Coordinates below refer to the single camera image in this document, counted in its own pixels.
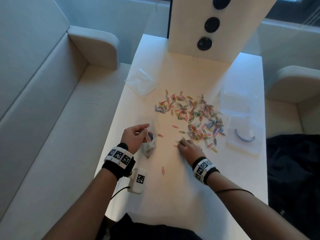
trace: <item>black circle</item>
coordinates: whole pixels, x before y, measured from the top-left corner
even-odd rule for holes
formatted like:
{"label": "black circle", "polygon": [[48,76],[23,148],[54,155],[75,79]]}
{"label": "black circle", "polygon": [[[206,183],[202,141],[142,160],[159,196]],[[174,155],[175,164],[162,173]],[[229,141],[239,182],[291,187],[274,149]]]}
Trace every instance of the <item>black circle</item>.
{"label": "black circle", "polygon": [[213,6],[217,10],[225,9],[231,0],[213,0]]}
{"label": "black circle", "polygon": [[212,46],[212,39],[209,37],[203,37],[198,41],[198,49],[201,51],[207,51]]}
{"label": "black circle", "polygon": [[213,33],[217,31],[219,26],[220,26],[220,20],[217,17],[211,17],[205,22],[204,29],[208,33]]}

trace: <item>white leather upholstery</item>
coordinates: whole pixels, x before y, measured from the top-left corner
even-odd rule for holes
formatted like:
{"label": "white leather upholstery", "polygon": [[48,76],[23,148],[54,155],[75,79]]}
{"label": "white leather upholstery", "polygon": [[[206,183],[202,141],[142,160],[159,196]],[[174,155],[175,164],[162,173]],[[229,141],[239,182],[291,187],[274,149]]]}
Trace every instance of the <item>white leather upholstery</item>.
{"label": "white leather upholstery", "polygon": [[320,135],[320,94],[298,103],[303,132]]}
{"label": "white leather upholstery", "polygon": [[280,69],[266,85],[266,98],[300,103],[320,93],[320,71],[300,66]]}
{"label": "white leather upholstery", "polygon": [[86,60],[65,33],[0,121],[0,217],[86,66]]}
{"label": "white leather upholstery", "polygon": [[54,0],[0,0],[0,20],[1,120],[69,22]]}
{"label": "white leather upholstery", "polygon": [[68,35],[90,64],[118,69],[119,40],[112,33],[70,26]]}
{"label": "white leather upholstery", "polygon": [[88,66],[0,222],[0,239],[41,239],[83,193],[129,70]]}
{"label": "white leather upholstery", "polygon": [[282,134],[302,134],[296,104],[266,99],[265,109],[267,138]]}

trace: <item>plastic bag holding paper clips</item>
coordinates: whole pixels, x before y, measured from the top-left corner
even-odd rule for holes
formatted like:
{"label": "plastic bag holding paper clips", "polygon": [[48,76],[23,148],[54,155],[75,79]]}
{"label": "plastic bag holding paper clips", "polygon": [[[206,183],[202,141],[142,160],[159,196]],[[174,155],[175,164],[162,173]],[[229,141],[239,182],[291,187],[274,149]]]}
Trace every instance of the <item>plastic bag holding paper clips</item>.
{"label": "plastic bag holding paper clips", "polygon": [[141,146],[142,154],[149,159],[156,148],[157,142],[157,131],[154,122],[150,123],[148,127],[148,134],[146,135],[147,143],[143,143]]}
{"label": "plastic bag holding paper clips", "polygon": [[152,79],[146,72],[141,68],[138,71],[130,75],[126,79],[126,84],[144,99],[158,87],[158,82]]}

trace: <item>white table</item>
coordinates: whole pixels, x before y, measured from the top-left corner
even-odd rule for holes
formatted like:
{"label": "white table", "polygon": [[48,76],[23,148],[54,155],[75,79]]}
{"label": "white table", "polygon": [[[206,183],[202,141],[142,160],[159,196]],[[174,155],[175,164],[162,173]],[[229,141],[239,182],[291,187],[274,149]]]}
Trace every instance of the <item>white table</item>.
{"label": "white table", "polygon": [[[125,128],[146,123],[148,117],[153,117],[158,133],[164,137],[157,137],[157,148],[150,159],[140,152],[134,155],[135,167],[148,171],[144,192],[136,195],[122,191],[110,202],[106,216],[118,221],[128,213],[134,222],[186,228],[203,239],[248,239],[218,197],[193,177],[192,169],[173,147],[175,140],[183,135],[172,125],[186,130],[187,123],[178,121],[170,113],[155,112],[154,105],[165,100],[166,89],[169,96],[181,90],[184,96],[203,94],[205,100],[215,106],[218,105],[214,102],[216,95],[223,84],[227,88],[247,90],[256,96],[258,106],[252,118],[264,128],[265,137],[262,58],[240,53],[230,66],[167,52],[167,39],[143,35],[129,76],[139,68],[157,79],[160,86],[145,100],[124,86],[96,174],[110,149],[120,142]],[[265,141],[256,157],[227,145],[218,154],[203,150],[223,175],[268,203]],[[120,179],[115,191],[127,186],[128,182],[128,178]]]}

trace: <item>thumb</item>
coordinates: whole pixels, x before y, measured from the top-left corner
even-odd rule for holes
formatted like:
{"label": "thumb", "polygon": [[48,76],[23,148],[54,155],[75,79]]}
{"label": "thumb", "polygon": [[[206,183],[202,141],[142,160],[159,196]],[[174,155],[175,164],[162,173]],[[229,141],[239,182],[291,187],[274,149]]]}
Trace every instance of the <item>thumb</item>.
{"label": "thumb", "polygon": [[144,129],[143,131],[140,132],[140,134],[138,135],[138,137],[143,140],[146,135],[148,134],[148,130],[147,129]]}

